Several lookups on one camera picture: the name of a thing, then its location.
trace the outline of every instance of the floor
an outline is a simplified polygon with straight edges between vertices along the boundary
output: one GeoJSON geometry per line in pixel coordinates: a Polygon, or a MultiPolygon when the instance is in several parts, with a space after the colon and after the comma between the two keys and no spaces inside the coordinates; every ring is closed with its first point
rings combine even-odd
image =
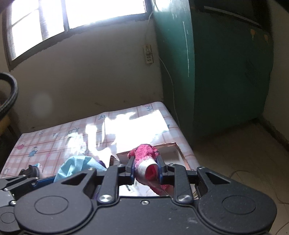
{"type": "MultiPolygon", "coordinates": [[[[270,230],[276,235],[289,222],[289,152],[260,124],[249,123],[198,141],[194,153],[201,166],[269,195],[277,205],[270,230]]],[[[278,235],[288,235],[289,224],[278,235]]]]}

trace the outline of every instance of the black cable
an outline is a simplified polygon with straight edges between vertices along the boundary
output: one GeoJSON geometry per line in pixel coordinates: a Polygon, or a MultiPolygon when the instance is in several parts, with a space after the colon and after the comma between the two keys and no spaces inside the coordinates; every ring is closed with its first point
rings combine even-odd
{"type": "MultiPolygon", "coordinates": [[[[236,174],[236,173],[238,173],[238,172],[247,172],[247,173],[250,173],[250,174],[254,175],[253,173],[251,173],[251,172],[249,172],[249,171],[247,171],[247,170],[236,170],[236,171],[234,171],[232,174],[230,174],[229,178],[232,178],[233,175],[236,174]]],[[[287,205],[289,205],[288,202],[284,202],[284,201],[280,200],[280,198],[279,198],[278,195],[277,195],[276,188],[275,188],[275,186],[274,186],[274,184],[273,184],[272,179],[271,179],[271,182],[272,182],[272,184],[270,184],[270,185],[271,185],[272,188],[274,187],[274,188],[273,188],[273,191],[274,191],[277,199],[279,200],[279,202],[281,202],[282,204],[287,204],[287,205]]],[[[280,232],[280,230],[281,230],[282,228],[284,228],[287,224],[289,224],[289,221],[288,221],[286,224],[284,224],[281,228],[279,228],[279,230],[276,232],[275,235],[277,235],[277,234],[280,232]]]]}
{"type": "Polygon", "coordinates": [[[277,231],[277,233],[276,233],[275,235],[277,235],[277,234],[280,232],[280,230],[281,230],[282,228],[284,228],[287,224],[289,224],[289,221],[288,221],[286,224],[284,224],[281,228],[279,228],[279,230],[277,231]]]}
{"type": "Polygon", "coordinates": [[[8,82],[11,87],[9,98],[0,106],[0,121],[1,121],[2,118],[6,116],[6,114],[16,101],[18,95],[18,86],[16,79],[10,74],[0,73],[0,80],[8,82]]]}

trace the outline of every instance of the window pane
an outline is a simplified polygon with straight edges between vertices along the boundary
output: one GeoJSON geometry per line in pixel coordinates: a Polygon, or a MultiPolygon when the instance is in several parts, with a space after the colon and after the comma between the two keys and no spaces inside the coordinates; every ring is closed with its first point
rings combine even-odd
{"type": "Polygon", "coordinates": [[[11,24],[38,8],[38,0],[15,0],[12,5],[11,24]]]}
{"type": "Polygon", "coordinates": [[[144,0],[65,0],[65,4],[70,28],[146,12],[144,0]]]}
{"type": "Polygon", "coordinates": [[[49,37],[64,31],[61,0],[41,0],[49,37]]]}
{"type": "Polygon", "coordinates": [[[12,27],[15,59],[25,51],[42,42],[38,10],[32,12],[19,23],[12,27]]]}

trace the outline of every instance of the blue cloth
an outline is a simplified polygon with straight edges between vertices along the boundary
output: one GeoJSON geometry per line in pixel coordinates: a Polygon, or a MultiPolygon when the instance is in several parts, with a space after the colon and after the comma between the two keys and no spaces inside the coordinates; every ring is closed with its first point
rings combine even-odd
{"type": "Polygon", "coordinates": [[[97,171],[106,171],[106,168],[99,164],[92,157],[88,156],[72,156],[62,164],[59,168],[54,182],[71,176],[82,170],[86,170],[90,167],[96,168],[97,171]]]}

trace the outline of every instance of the window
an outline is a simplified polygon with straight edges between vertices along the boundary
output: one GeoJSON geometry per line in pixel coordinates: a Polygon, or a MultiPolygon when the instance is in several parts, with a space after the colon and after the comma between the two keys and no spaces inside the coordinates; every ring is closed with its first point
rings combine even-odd
{"type": "Polygon", "coordinates": [[[145,20],[150,0],[15,0],[3,14],[9,70],[88,25],[145,20]]]}

